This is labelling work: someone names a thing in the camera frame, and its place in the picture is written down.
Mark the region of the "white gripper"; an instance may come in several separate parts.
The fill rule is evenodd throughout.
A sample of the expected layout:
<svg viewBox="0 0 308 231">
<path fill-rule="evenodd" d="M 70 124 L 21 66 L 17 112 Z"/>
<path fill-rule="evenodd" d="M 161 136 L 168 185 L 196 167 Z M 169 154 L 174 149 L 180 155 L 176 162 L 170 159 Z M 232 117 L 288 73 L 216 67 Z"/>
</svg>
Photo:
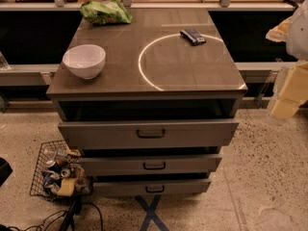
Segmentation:
<svg viewBox="0 0 308 231">
<path fill-rule="evenodd" d="M 287 71 L 278 99 L 274 102 L 270 116 L 277 120 L 291 118 L 299 106 L 308 100 L 308 62 L 298 61 Z"/>
</svg>

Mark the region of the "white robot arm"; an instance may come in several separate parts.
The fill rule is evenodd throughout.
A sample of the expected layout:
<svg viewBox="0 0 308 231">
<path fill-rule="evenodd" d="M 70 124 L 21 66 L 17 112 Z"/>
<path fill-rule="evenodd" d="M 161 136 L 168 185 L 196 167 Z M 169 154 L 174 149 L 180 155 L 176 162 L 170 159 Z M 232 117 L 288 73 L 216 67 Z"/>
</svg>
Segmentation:
<svg viewBox="0 0 308 231">
<path fill-rule="evenodd" d="M 292 16 L 270 29 L 266 39 L 286 43 L 286 51 L 297 59 L 283 66 L 276 76 L 269 117 L 279 121 L 291 118 L 308 101 L 308 0 Z"/>
</svg>

